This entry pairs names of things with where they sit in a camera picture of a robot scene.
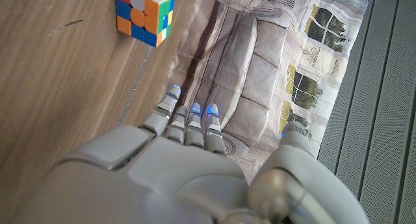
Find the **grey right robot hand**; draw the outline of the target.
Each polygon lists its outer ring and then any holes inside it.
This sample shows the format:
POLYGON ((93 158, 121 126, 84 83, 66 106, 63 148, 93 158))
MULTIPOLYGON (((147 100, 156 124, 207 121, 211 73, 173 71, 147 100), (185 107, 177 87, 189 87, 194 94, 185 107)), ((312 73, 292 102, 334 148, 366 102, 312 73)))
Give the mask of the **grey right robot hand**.
POLYGON ((177 106, 173 86, 138 127, 74 149, 11 223, 367 223, 352 192, 289 122, 252 181, 226 153, 215 104, 177 106))

